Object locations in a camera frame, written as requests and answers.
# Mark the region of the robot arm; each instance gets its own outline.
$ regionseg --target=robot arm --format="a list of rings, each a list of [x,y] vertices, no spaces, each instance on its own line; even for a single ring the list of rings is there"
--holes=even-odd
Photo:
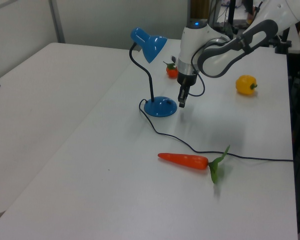
[[[223,46],[212,45],[198,52],[193,58],[194,67],[206,76],[217,78],[224,75],[231,65],[256,48],[267,43],[277,33],[300,21],[300,0],[266,0],[256,19],[242,34]],[[196,32],[205,32],[202,37]],[[181,52],[178,60],[178,83],[181,85],[179,102],[185,106],[190,86],[195,83],[191,59],[195,50],[215,38],[225,37],[212,30],[208,25],[201,28],[186,26],[181,39]]]

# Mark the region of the desk lamp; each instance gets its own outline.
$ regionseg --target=desk lamp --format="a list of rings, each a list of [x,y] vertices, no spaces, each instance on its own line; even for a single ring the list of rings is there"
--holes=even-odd
[[[145,112],[154,117],[167,117],[172,115],[177,109],[176,103],[172,99],[165,96],[154,97],[152,77],[150,72],[137,63],[132,57],[132,50],[138,44],[143,49],[145,59],[148,61],[148,63],[151,63],[162,50],[167,39],[161,36],[150,36],[139,27],[135,28],[131,32],[131,38],[133,39],[134,43],[130,49],[130,58],[134,64],[144,70],[149,76],[151,99],[148,100],[144,105]]]

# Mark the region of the lamp shade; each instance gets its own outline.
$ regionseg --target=lamp shade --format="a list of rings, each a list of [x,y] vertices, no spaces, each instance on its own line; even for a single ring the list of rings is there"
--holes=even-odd
[[[139,27],[132,30],[131,38],[142,47],[144,57],[148,63],[153,61],[167,41],[165,37],[150,36]]]

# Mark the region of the wall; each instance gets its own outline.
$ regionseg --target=wall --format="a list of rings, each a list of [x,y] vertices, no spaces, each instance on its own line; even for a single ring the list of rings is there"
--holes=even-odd
[[[130,33],[181,39],[187,0],[56,0],[67,44],[129,49]]]
[[[0,77],[53,42],[48,0],[17,0],[0,8]]]

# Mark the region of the carrot leaf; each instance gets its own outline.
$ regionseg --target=carrot leaf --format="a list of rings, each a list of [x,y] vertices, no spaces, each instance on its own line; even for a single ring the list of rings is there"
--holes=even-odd
[[[211,171],[211,178],[212,182],[215,184],[218,180],[218,175],[217,175],[217,170],[218,170],[218,165],[219,163],[224,159],[226,154],[228,153],[230,148],[230,145],[226,148],[225,152],[222,154],[222,156],[214,159],[214,161],[209,163],[210,171]]]

